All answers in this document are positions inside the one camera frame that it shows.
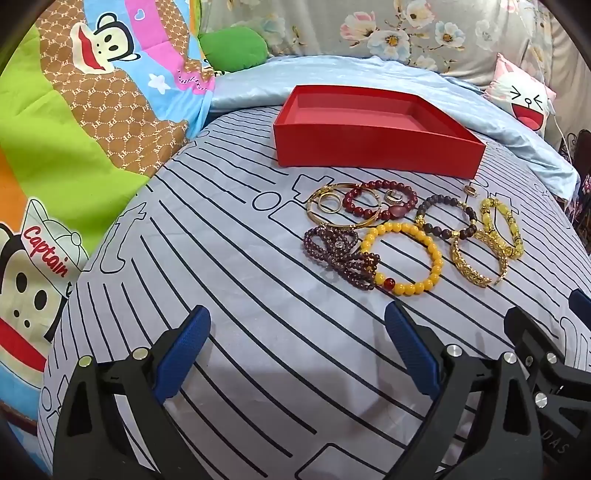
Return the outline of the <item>red cardboard tray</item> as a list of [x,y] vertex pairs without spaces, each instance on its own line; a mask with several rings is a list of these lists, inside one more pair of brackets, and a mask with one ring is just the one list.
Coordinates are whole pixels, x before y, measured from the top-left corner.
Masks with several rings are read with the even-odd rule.
[[273,123],[283,167],[355,167],[471,180],[485,145],[420,96],[355,86],[297,85]]

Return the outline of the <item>thin gold bangle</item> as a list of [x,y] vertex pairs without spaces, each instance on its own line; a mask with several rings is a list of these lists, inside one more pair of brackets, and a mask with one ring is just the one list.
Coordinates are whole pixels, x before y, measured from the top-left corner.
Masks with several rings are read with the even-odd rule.
[[[356,203],[363,195],[374,198],[375,205]],[[308,219],[315,225],[335,229],[359,230],[379,220],[381,199],[375,188],[363,183],[335,183],[319,187],[305,204]]]

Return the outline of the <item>pink cartoon face cushion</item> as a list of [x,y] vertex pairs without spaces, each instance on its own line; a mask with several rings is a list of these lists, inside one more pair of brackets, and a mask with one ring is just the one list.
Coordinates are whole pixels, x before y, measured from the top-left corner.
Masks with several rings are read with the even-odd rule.
[[543,137],[556,93],[498,53],[484,97]]

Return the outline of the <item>grey striped bed sheet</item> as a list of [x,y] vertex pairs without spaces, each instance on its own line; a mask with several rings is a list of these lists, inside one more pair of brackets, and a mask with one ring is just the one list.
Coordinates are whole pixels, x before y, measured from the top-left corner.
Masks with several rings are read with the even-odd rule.
[[[215,479],[380,478],[403,453],[431,401],[421,395],[384,328],[391,301],[363,292],[308,258],[305,201],[332,183],[390,180],[462,198],[442,176],[368,168],[283,168],[271,130],[279,108],[213,120],[135,194],[96,247],[63,310],[39,399],[38,437],[51,471],[55,431],[75,361],[127,357],[176,328],[195,305],[211,334],[165,407]],[[503,317],[520,306],[590,367],[590,332],[568,310],[590,296],[590,257],[551,193],[507,148],[486,151],[476,211],[488,196],[511,206],[521,259],[486,289],[450,261],[434,290],[401,297],[419,324],[468,354],[511,348]]]

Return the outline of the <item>green plush pillow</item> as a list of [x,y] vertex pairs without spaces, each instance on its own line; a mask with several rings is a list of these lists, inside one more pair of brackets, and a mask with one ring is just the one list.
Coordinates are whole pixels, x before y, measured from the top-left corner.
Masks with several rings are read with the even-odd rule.
[[242,71],[262,65],[269,56],[263,37],[240,25],[201,34],[199,44],[215,71]]

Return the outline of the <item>cartoon monkey colourful blanket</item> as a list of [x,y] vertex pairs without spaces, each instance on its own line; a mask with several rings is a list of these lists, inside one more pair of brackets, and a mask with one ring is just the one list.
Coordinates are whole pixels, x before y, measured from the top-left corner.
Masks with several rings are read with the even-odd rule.
[[1,408],[25,428],[85,263],[204,125],[199,20],[197,1],[1,5]]

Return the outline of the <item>gold woven cuff bangle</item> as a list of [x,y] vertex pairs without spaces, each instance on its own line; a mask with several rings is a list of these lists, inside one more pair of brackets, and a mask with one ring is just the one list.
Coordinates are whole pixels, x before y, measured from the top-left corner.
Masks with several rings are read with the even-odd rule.
[[489,286],[491,284],[497,285],[498,283],[500,283],[502,280],[505,279],[505,277],[508,273],[509,258],[505,254],[505,252],[504,252],[503,248],[500,246],[500,244],[490,234],[483,232],[481,230],[478,230],[475,232],[473,237],[476,238],[477,240],[483,242],[485,245],[487,245],[491,249],[491,251],[494,253],[494,255],[498,261],[499,268],[500,268],[499,275],[497,276],[497,278],[492,279],[490,277],[487,277],[487,276],[481,274],[472,265],[470,265],[466,261],[463,254],[460,251],[460,247],[459,247],[460,238],[459,237],[455,237],[451,243],[450,253],[451,253],[452,262],[454,263],[455,267],[460,272],[460,274],[465,279],[467,279],[470,283],[472,283],[473,285],[476,285],[481,288],[486,288],[487,286]]

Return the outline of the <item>light blue quilt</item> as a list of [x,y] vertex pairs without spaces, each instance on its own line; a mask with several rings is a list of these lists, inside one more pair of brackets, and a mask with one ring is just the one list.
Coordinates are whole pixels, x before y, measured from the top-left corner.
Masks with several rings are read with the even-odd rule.
[[224,74],[215,80],[211,114],[283,105],[297,85],[356,86],[418,95],[464,127],[503,144],[552,194],[567,201],[578,194],[581,180],[573,165],[474,86],[377,56],[276,57]]

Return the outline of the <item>dark red chair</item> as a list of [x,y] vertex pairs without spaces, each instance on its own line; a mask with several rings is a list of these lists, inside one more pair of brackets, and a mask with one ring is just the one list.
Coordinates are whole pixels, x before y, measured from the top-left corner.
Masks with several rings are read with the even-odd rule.
[[578,134],[569,133],[561,141],[559,153],[574,166],[584,183],[590,176],[591,132],[583,129]]

